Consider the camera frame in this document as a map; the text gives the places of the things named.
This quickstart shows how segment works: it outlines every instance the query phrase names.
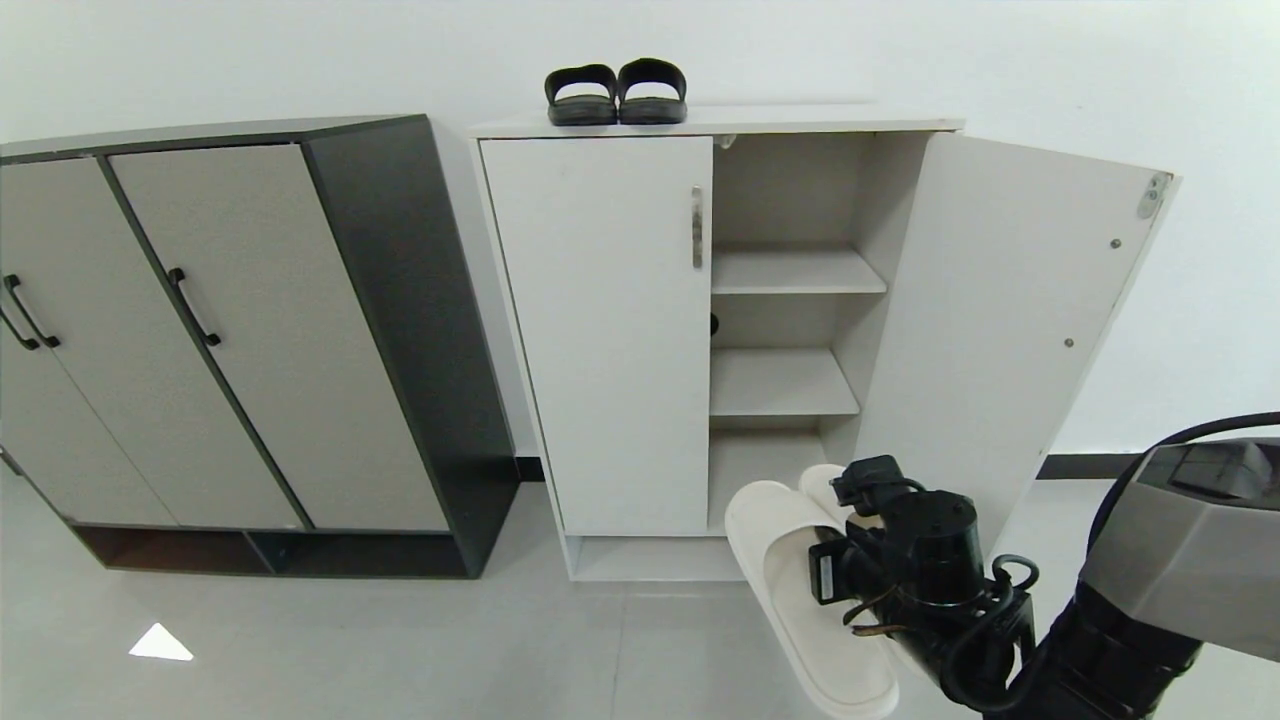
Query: slipper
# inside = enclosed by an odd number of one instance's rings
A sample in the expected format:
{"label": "slipper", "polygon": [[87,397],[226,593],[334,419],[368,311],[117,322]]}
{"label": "slipper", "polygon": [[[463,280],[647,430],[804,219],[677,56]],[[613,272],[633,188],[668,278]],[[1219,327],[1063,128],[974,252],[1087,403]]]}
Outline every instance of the slipper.
{"label": "slipper", "polygon": [[[672,97],[627,97],[641,82],[660,82],[676,90]],[[685,122],[685,73],[666,60],[640,58],[618,70],[618,122],[625,126],[671,126]]]}
{"label": "slipper", "polygon": [[[820,507],[828,518],[838,523],[841,532],[844,532],[845,520],[852,521],[859,528],[883,528],[884,523],[881,521],[879,516],[860,518],[854,512],[852,507],[842,507],[840,505],[840,501],[836,498],[836,491],[831,487],[831,480],[832,478],[838,478],[844,471],[845,469],[840,465],[814,465],[800,474],[800,493]],[[892,638],[883,639],[893,652],[893,656],[902,661],[902,665],[906,665],[911,673],[931,683],[933,682],[924,667],[920,666],[920,662],[911,657],[911,653],[906,652],[901,643]]]}
{"label": "slipper", "polygon": [[831,717],[878,720],[897,707],[897,678],[879,638],[856,638],[844,628],[851,601],[814,602],[808,556],[815,528],[842,529],[812,500],[773,480],[742,487],[724,511],[733,557],[809,700]]}
{"label": "slipper", "polygon": [[[588,82],[608,91],[608,95],[585,92],[557,99],[566,86]],[[618,94],[618,81],[608,65],[599,63],[580,68],[561,68],[547,76],[543,83],[547,94],[547,117],[553,126],[612,126],[618,122],[613,105]]]}

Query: cabinet top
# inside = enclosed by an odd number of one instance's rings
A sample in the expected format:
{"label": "cabinet top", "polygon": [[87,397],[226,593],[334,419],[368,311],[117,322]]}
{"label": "cabinet top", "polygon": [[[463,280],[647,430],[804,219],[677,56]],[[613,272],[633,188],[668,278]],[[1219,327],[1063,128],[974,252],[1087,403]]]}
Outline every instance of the cabinet top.
{"label": "cabinet top", "polygon": [[703,105],[689,108],[676,126],[556,127],[545,110],[524,113],[471,128],[477,140],[534,137],[634,137],[788,132],[957,131],[964,120],[879,104],[856,105]]}
{"label": "cabinet top", "polygon": [[425,115],[349,115],[338,118],[291,118],[241,123],[209,123],[165,128],[101,132],[70,137],[26,140],[0,145],[0,163],[5,165],[60,160],[84,155],[119,155],[223,147],[230,145],[273,145],[301,142],[320,135],[362,129],[370,123],[421,120]]}

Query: black handle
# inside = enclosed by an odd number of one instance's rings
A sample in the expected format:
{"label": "black handle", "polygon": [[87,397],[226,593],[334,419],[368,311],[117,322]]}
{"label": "black handle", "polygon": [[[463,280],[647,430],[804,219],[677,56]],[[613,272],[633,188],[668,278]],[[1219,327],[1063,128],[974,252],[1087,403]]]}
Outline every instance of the black handle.
{"label": "black handle", "polygon": [[27,311],[27,306],[23,305],[22,300],[18,299],[18,293],[14,291],[14,288],[18,287],[19,284],[22,284],[22,281],[18,279],[18,275],[9,274],[4,277],[4,288],[5,291],[9,292],[9,297],[13,299],[13,304],[18,306],[18,311],[22,313],[22,316],[27,320],[27,324],[31,325],[31,331],[36,333],[36,337],[40,338],[40,342],[45,343],[45,347],[58,347],[59,345],[63,343],[63,341],[58,340],[51,334],[45,334],[40,332],[40,325],[36,324],[36,320],[31,316],[31,313]]}
{"label": "black handle", "polygon": [[0,310],[0,320],[4,320],[4,327],[9,328],[9,332],[13,333],[13,337],[18,338],[18,342],[22,343],[23,347],[26,347],[27,350],[36,350],[37,347],[40,347],[40,342],[37,342],[36,338],[22,337],[22,333],[18,332],[18,328],[13,327],[13,323],[9,322],[9,315],[4,314],[4,310]]}
{"label": "black handle", "polygon": [[169,270],[169,286],[173,287],[174,295],[178,296],[178,301],[182,302],[182,311],[187,314],[191,320],[191,325],[196,328],[200,333],[200,338],[205,341],[205,345],[212,347],[215,345],[221,345],[223,338],[218,337],[218,333],[206,333],[205,328],[200,327],[200,320],[196,319],[196,314],[191,310],[191,304],[187,302],[187,296],[182,293],[182,281],[187,279],[187,273],[182,272],[182,268],[174,268]]}

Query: white wall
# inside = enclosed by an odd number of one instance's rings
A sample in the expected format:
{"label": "white wall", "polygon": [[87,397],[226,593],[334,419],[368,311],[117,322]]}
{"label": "white wall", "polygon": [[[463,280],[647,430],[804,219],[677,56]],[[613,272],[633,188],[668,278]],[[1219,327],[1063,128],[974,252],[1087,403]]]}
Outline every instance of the white wall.
{"label": "white wall", "polygon": [[517,445],[532,450],[463,128],[640,55],[692,102],[881,100],[1187,177],[1055,443],[1126,451],[1280,406],[1280,5],[0,0],[0,140],[425,111]]}

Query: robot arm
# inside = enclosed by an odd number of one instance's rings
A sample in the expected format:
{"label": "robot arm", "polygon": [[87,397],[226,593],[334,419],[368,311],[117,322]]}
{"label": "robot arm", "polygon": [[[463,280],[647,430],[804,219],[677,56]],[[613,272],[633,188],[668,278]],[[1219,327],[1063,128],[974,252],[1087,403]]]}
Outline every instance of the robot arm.
{"label": "robot arm", "polygon": [[[814,597],[861,601],[846,624],[867,611],[876,623],[855,634],[900,642],[950,700],[988,720],[1149,717],[1203,642],[1280,661],[1280,439],[1184,445],[1277,421],[1202,425],[1144,454],[1105,501],[1075,596],[1039,644],[1034,565],[1001,556],[984,578],[972,501],[925,489],[890,456],[832,480],[842,505],[884,527],[819,537]],[[1015,584],[1010,564],[1030,575]]]}

